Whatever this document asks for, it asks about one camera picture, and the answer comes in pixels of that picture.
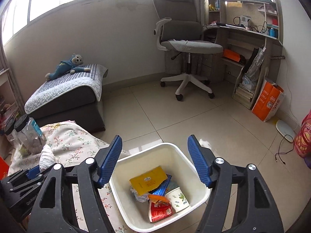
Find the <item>chair seat cushion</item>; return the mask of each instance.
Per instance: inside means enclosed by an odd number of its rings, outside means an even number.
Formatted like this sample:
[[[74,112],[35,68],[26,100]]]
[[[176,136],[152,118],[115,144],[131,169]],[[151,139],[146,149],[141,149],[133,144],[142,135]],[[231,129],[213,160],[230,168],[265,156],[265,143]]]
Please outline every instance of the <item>chair seat cushion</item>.
[[[221,45],[213,44],[211,42],[202,40],[169,40],[162,42],[161,45],[169,50],[188,53],[214,54],[223,52],[223,48]]]

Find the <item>red bag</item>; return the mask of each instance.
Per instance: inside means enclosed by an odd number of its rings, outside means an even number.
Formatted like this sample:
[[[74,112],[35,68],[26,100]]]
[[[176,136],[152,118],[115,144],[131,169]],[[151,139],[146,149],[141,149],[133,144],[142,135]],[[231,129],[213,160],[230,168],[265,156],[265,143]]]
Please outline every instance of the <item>red bag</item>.
[[[151,223],[158,222],[173,215],[172,205],[170,203],[154,204],[149,202],[149,220]]]
[[[300,157],[305,157],[311,152],[311,110],[303,119],[301,129],[294,140],[294,148]]]
[[[9,166],[5,161],[0,157],[0,180],[7,177],[7,173],[9,171]]]

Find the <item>white cloth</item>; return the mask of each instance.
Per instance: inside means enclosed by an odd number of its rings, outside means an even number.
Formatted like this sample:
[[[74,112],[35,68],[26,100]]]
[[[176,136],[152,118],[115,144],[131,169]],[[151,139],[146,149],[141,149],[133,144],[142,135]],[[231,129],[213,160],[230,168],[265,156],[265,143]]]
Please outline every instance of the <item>white cloth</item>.
[[[109,144],[92,136],[86,130],[72,121],[48,124],[41,128],[49,145],[56,157],[56,162],[64,167],[79,165],[88,157],[93,157],[101,148]],[[121,152],[120,158],[128,156],[128,152]],[[9,168],[9,175],[20,170],[37,166],[41,153],[22,158],[19,152],[15,152],[13,162]],[[133,233],[127,227],[118,209],[109,184],[98,190],[108,218],[116,233]],[[79,227],[88,231],[84,220],[80,202],[79,187],[73,184],[73,200],[76,209]]]
[[[39,161],[40,172],[42,172],[45,169],[48,169],[49,166],[51,166],[54,163],[56,163],[56,158],[52,152],[52,149],[47,144],[45,144],[41,151],[41,157]]]

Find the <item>electronic device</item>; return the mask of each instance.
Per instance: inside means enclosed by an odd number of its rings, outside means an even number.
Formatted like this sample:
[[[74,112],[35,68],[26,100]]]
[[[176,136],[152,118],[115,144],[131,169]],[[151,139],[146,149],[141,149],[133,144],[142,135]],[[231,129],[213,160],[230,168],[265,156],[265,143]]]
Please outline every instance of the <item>electronic device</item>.
[[[242,24],[244,27],[249,26],[249,21],[251,20],[251,17],[248,16],[240,16],[240,24]]]

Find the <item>yellow paper envelope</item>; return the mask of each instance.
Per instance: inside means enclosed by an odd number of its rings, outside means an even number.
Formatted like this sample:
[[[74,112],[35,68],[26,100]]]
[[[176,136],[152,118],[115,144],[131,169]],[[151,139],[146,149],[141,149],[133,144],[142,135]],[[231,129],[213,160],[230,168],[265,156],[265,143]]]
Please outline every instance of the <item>yellow paper envelope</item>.
[[[138,192],[138,195],[143,195],[153,189],[156,189],[166,179],[167,175],[161,166],[158,166],[151,171],[130,179],[130,183]]]

